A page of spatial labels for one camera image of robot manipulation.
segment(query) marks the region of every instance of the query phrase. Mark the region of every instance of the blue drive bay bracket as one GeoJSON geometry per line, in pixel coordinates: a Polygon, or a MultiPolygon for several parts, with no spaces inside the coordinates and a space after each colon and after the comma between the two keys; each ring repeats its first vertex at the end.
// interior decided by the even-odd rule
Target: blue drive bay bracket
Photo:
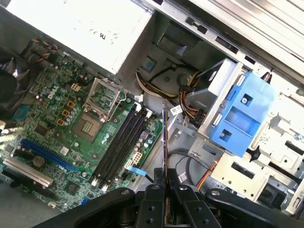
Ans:
{"type": "Polygon", "coordinates": [[[220,121],[209,138],[232,154],[243,157],[277,97],[275,89],[252,72],[234,85],[219,109],[220,121]]]}

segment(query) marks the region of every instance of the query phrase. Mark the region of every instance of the empty cpu socket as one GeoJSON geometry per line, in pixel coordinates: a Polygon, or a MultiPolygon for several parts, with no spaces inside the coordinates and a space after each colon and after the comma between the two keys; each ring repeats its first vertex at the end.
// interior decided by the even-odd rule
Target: empty cpu socket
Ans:
{"type": "Polygon", "coordinates": [[[79,137],[93,142],[99,133],[102,123],[88,114],[83,114],[73,126],[73,132],[79,137]]]}

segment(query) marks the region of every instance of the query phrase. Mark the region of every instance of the motherboard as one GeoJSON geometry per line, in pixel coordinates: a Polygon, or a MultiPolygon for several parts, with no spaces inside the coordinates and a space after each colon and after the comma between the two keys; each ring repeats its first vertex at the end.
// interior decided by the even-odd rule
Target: motherboard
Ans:
{"type": "Polygon", "coordinates": [[[57,56],[14,126],[0,136],[1,179],[64,212],[135,181],[158,139],[160,117],[122,87],[57,56]]]}

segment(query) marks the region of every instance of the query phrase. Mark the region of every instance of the green motherboard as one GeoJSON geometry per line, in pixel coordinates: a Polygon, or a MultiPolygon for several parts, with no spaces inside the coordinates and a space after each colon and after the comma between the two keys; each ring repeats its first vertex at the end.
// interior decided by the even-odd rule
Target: green motherboard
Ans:
{"type": "Polygon", "coordinates": [[[117,134],[138,105],[122,88],[58,57],[57,66],[40,73],[15,113],[15,126],[0,137],[1,178],[60,211],[128,186],[136,175],[126,168],[140,168],[162,131],[156,114],[144,119],[141,132],[132,138],[134,145],[128,147],[127,140],[122,145],[123,155],[116,159],[119,157],[123,165],[111,179],[93,185],[92,179],[101,161],[114,159],[113,152],[106,155],[106,151],[115,146],[112,140],[124,140],[117,134]],[[24,171],[33,173],[37,180],[24,175],[24,171]],[[48,177],[47,183],[39,179],[41,174],[48,177]]]}

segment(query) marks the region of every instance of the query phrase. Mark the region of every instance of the circuit board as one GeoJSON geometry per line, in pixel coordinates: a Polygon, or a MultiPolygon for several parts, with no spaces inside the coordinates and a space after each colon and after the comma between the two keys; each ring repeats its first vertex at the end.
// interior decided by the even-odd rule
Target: circuit board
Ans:
{"type": "MultiPolygon", "coordinates": [[[[28,93],[25,101],[32,102],[16,112],[15,128],[0,137],[4,139],[0,141],[2,162],[7,158],[17,159],[53,180],[47,188],[40,189],[51,194],[40,194],[23,182],[17,186],[62,212],[80,205],[84,199],[128,186],[136,175],[125,167],[140,167],[162,131],[159,116],[153,114],[145,119],[141,136],[127,151],[124,165],[117,170],[115,178],[106,183],[106,189],[101,188],[102,183],[93,186],[94,170],[134,107],[134,100],[126,92],[117,89],[114,93],[102,84],[96,85],[88,99],[95,81],[94,76],[74,63],[59,58],[58,67],[43,70],[28,93]],[[114,102],[111,119],[101,121],[95,110],[85,110],[86,99],[104,110],[109,110],[114,102]]],[[[113,86],[107,79],[103,79],[103,83],[113,86]]],[[[0,164],[2,172],[9,168],[0,164]]],[[[13,182],[7,175],[1,178],[13,182]]]]}

